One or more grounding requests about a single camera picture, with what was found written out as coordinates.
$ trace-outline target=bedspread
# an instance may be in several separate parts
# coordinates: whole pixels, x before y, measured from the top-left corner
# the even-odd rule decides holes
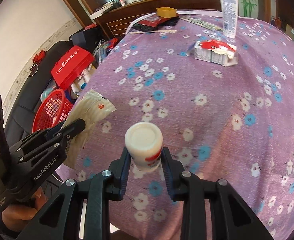
[[[222,18],[192,17],[222,27]],[[118,159],[126,130],[156,124],[164,146],[200,178],[227,179],[277,240],[294,229],[294,43],[268,23],[239,18],[229,39],[180,20],[176,33],[127,34],[99,66],[94,89],[117,111],[99,123],[78,157],[62,165],[63,179],[90,179]],[[237,46],[233,67],[196,60],[194,41]],[[110,202],[111,223],[139,239],[179,239],[182,203],[173,203],[161,168],[134,166],[121,202]]]

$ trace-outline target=red and white box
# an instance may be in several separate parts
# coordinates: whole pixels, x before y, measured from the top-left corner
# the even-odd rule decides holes
[[[225,67],[238,64],[235,45],[216,40],[197,41],[194,49],[195,59],[217,63]]]
[[[94,57],[90,52],[79,46],[73,46],[55,64],[51,74],[57,85],[63,90],[67,90],[93,60]]]

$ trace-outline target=red container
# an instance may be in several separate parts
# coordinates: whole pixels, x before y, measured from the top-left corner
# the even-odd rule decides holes
[[[65,97],[62,89],[51,92],[45,101],[40,105],[32,125],[32,132],[54,127],[66,120],[72,103]]]
[[[85,49],[73,46],[55,64],[51,71],[57,85],[63,90],[74,82],[81,72],[94,60],[93,55]]]

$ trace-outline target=dark sleeve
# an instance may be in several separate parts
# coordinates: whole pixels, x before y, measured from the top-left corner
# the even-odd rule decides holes
[[[4,240],[14,240],[19,235],[19,233],[14,232],[12,230],[9,230],[5,226],[5,224],[4,224],[4,222],[3,222],[2,218],[1,218],[1,212],[0,212],[0,235],[1,235],[2,238],[4,238]]]

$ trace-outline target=human hand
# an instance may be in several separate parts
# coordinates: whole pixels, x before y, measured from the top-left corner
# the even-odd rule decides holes
[[[33,197],[35,198],[35,208],[12,204],[2,212],[1,218],[8,229],[15,232],[22,231],[48,200],[41,187],[37,189]]]

